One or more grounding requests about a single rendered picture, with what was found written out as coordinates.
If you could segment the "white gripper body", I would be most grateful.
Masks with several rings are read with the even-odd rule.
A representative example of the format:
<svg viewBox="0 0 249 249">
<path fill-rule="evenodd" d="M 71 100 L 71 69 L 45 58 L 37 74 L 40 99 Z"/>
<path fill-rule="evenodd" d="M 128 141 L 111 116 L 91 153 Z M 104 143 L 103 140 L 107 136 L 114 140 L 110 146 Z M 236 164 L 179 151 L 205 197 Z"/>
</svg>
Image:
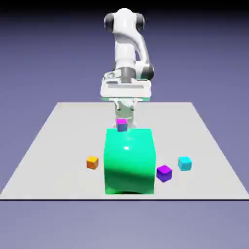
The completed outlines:
<svg viewBox="0 0 249 249">
<path fill-rule="evenodd" d="M 132 83 L 122 83 L 120 78 L 103 78 L 100 96 L 104 101 L 149 101 L 151 98 L 151 81 L 132 79 Z"/>
</svg>

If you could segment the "small magenta cube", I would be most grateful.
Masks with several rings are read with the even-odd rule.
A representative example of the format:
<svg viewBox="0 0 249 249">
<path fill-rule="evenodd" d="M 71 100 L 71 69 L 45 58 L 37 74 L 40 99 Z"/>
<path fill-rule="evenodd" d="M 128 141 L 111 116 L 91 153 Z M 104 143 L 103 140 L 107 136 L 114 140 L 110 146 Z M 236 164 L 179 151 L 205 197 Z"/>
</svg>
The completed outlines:
<svg viewBox="0 0 249 249">
<path fill-rule="evenodd" d="M 127 119 L 116 119 L 116 127 L 118 132 L 127 131 L 128 128 Z"/>
</svg>

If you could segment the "small orange cube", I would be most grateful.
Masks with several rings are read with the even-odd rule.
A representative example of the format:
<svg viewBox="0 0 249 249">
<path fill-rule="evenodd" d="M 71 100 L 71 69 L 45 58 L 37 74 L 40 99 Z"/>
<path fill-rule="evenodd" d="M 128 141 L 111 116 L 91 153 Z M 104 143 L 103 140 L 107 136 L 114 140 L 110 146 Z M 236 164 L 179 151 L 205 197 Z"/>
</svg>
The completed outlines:
<svg viewBox="0 0 249 249">
<path fill-rule="evenodd" d="M 87 168 L 95 170 L 99 165 L 99 158 L 96 156 L 89 156 L 87 158 Z"/>
</svg>

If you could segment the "small purple cube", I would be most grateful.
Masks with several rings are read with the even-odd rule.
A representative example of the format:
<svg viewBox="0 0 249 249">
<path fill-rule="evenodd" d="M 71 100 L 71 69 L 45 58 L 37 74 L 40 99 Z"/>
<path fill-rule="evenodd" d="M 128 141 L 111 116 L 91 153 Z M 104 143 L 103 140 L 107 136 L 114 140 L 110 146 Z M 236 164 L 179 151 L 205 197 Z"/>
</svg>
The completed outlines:
<svg viewBox="0 0 249 249">
<path fill-rule="evenodd" d="M 156 177 L 161 182 L 167 182 L 172 178 L 172 169 L 169 168 L 167 165 L 162 165 L 157 168 Z"/>
</svg>

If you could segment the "small cyan cube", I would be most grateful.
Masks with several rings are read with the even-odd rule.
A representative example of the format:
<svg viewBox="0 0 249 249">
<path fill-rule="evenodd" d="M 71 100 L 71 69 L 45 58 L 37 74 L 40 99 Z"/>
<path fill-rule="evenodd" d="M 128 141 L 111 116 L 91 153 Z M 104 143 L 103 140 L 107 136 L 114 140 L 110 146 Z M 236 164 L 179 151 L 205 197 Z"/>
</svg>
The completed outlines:
<svg viewBox="0 0 249 249">
<path fill-rule="evenodd" d="M 192 168 L 192 161 L 188 156 L 178 158 L 178 167 L 180 171 L 190 171 Z"/>
</svg>

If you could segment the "large green box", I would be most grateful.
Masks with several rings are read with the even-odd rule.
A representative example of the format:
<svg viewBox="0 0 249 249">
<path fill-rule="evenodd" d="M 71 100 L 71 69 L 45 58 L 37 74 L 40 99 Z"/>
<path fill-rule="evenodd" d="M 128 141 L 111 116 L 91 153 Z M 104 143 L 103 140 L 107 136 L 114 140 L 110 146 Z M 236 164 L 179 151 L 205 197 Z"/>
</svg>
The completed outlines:
<svg viewBox="0 0 249 249">
<path fill-rule="evenodd" d="M 109 128 L 104 148 L 106 194 L 153 194 L 156 151 L 151 129 Z"/>
</svg>

